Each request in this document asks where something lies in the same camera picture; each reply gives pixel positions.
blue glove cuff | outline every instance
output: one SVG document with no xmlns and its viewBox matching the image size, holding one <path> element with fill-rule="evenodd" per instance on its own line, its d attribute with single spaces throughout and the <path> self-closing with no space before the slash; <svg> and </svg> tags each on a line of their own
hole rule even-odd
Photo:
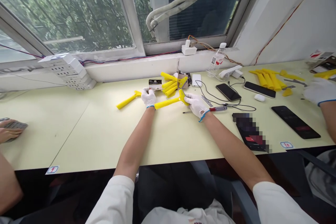
<svg viewBox="0 0 336 224">
<path fill-rule="evenodd" d="M 210 110 L 208 110 L 208 111 L 206 111 L 203 115 L 202 115 L 202 117 L 201 117 L 201 119 L 198 121 L 199 123 L 202 121 L 202 119 L 205 117 L 205 114 L 206 113 L 208 113 Z"/>
<path fill-rule="evenodd" d="M 336 101 L 336 99 L 334 99 L 334 100 L 320 101 L 317 105 L 320 106 L 320 104 L 323 103 L 323 102 L 331 102 L 331 101 Z"/>
</svg>

window glass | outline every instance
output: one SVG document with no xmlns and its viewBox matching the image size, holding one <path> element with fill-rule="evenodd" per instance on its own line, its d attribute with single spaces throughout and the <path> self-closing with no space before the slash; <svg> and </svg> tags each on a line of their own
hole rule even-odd
<svg viewBox="0 0 336 224">
<path fill-rule="evenodd" d="M 0 30 L 0 44 L 11 47 L 16 50 L 25 51 L 19 44 L 14 42 L 10 37 L 7 36 L 2 30 Z M 34 56 L 29 54 L 23 54 L 18 51 L 14 51 L 5 47 L 0 46 L 0 63 L 3 62 L 11 62 L 11 61 L 21 61 L 21 60 L 33 60 L 35 59 Z"/>
<path fill-rule="evenodd" d="M 119 0 L 1 0 L 54 53 L 133 47 Z"/>
<path fill-rule="evenodd" d="M 195 37 L 227 34 L 240 0 L 197 0 L 193 3 L 189 1 L 191 4 L 186 8 L 184 5 L 188 5 L 187 2 L 182 2 L 177 6 L 183 10 L 174 15 L 167 16 L 169 9 L 155 15 L 158 23 L 154 22 L 149 29 L 146 25 L 149 13 L 173 1 L 134 0 L 144 43 L 174 41 L 184 39 L 189 34 Z"/>
</svg>

window frame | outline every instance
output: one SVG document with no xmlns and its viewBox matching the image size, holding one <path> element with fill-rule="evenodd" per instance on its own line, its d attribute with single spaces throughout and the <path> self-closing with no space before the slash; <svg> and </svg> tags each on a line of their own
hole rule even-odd
<svg viewBox="0 0 336 224">
<path fill-rule="evenodd" d="M 78 56 L 80 59 L 86 60 L 99 60 L 108 61 L 120 58 L 131 57 L 144 57 L 155 54 L 166 53 L 170 51 L 177 51 L 181 49 L 181 45 L 185 43 L 185 39 L 163 42 L 163 43 L 150 43 L 143 44 L 140 24 L 137 16 L 133 0 L 119 0 L 123 9 L 124 17 L 128 26 L 130 36 L 132 38 L 134 47 L 111 49 L 95 52 L 80 52 L 73 55 Z M 238 34 L 244 27 L 242 18 L 247 11 L 247 6 L 250 0 L 240 0 L 231 23 L 229 25 L 227 35 L 208 36 L 200 38 L 202 42 L 208 43 L 212 47 L 219 47 L 219 44 L 226 42 L 229 46 L 233 45 L 233 39 L 238 37 Z M 3 3 L 0 2 L 0 29 L 2 29 L 9 37 L 16 43 L 22 46 L 27 52 L 36 55 L 53 55 L 54 53 L 22 23 Z M 37 60 L 14 61 L 8 63 L 0 63 L 0 69 L 4 66 L 25 66 L 25 65 L 38 65 Z"/>
</svg>

screwdriver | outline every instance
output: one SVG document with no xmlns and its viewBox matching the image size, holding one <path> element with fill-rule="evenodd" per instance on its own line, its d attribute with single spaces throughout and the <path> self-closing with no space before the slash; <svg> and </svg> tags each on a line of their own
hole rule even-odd
<svg viewBox="0 0 336 224">
<path fill-rule="evenodd" d="M 227 106 L 220 106 L 220 107 L 213 107 L 213 108 L 209 108 L 209 110 L 211 112 L 214 112 L 214 111 L 223 111 L 223 110 L 227 110 Z M 192 111 L 187 111 L 187 112 L 183 112 L 183 114 L 187 114 L 187 113 L 192 113 Z"/>
</svg>

white glove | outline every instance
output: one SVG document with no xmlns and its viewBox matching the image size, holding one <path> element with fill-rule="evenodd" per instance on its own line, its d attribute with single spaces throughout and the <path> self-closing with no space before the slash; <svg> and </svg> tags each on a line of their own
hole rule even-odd
<svg viewBox="0 0 336 224">
<path fill-rule="evenodd" d="M 320 106 L 322 102 L 336 100 L 336 85 L 326 79 L 314 78 L 304 89 L 304 97 Z"/>
<path fill-rule="evenodd" d="M 144 102 L 146 107 L 154 107 L 156 102 L 154 91 L 149 89 L 149 87 L 144 87 L 141 91 L 141 100 Z"/>
<path fill-rule="evenodd" d="M 196 94 L 186 93 L 184 100 L 190 104 L 189 108 L 194 113 L 194 115 L 198 116 L 198 118 L 200 119 L 199 122 L 202 121 L 202 119 L 205 116 L 205 113 L 210 111 L 203 104 L 201 97 Z"/>
</svg>

